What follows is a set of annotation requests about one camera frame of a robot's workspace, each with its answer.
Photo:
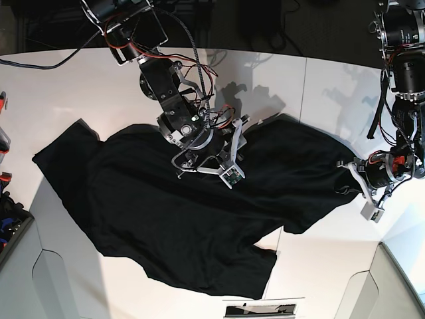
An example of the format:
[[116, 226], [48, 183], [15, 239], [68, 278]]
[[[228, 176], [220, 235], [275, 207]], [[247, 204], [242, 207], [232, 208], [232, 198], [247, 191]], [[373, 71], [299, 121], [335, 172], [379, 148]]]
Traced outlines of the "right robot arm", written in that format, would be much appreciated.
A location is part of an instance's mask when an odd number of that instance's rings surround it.
[[81, 1], [85, 16], [101, 32], [119, 65], [137, 62], [139, 86], [146, 97], [160, 104], [157, 124], [162, 136], [180, 149], [171, 160], [181, 173], [218, 176], [232, 187], [245, 174], [237, 164], [246, 144], [242, 127], [249, 116], [237, 118], [225, 106], [212, 110], [212, 92], [205, 78], [214, 71], [199, 54], [163, 54], [168, 37], [157, 17], [162, 10], [151, 1]]

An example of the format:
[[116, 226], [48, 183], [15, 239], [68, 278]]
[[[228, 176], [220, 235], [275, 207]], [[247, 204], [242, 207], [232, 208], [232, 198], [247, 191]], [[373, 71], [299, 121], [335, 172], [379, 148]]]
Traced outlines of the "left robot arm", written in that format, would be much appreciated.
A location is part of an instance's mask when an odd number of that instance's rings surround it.
[[359, 183], [366, 219], [406, 181], [424, 178], [424, 2], [378, 1], [370, 33], [381, 42], [381, 95], [367, 138], [380, 130], [390, 145], [367, 159], [339, 161]]

